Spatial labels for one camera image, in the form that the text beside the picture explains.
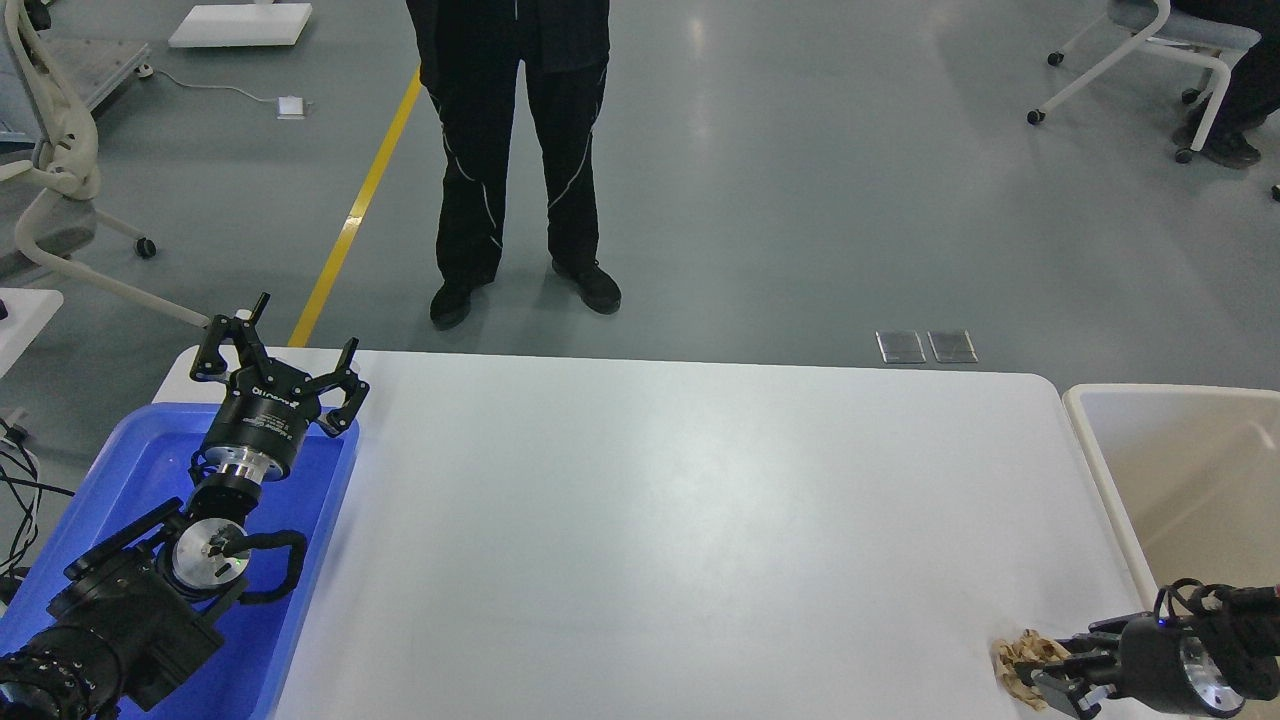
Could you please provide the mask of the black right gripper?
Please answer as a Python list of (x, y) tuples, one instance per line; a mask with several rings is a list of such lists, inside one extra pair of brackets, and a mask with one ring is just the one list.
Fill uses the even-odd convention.
[(1060, 644), (1066, 669), (1094, 667), (1083, 674), (1053, 674), (1019, 667), (1019, 682), (1074, 719), (1094, 719), (1103, 700), (1135, 700), (1162, 714), (1230, 719), (1245, 698), (1229, 683), (1201, 639), (1189, 630), (1162, 624), (1152, 612), (1133, 612), (1088, 625)]

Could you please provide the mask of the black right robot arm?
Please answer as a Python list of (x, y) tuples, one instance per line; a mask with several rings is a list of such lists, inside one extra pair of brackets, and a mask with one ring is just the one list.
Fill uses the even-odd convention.
[(1249, 701), (1277, 698), (1277, 587), (1183, 578), (1160, 588), (1149, 611), (1047, 647), (1052, 659), (1012, 661), (1014, 687), (1074, 719), (1096, 717), (1103, 700), (1231, 719)]

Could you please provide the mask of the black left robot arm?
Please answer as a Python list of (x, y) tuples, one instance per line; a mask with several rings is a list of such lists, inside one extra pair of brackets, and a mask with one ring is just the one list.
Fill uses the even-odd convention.
[(110, 436), (3, 616), (5, 719), (256, 719), (275, 703), (355, 462), (369, 383), (273, 357), (266, 304)]

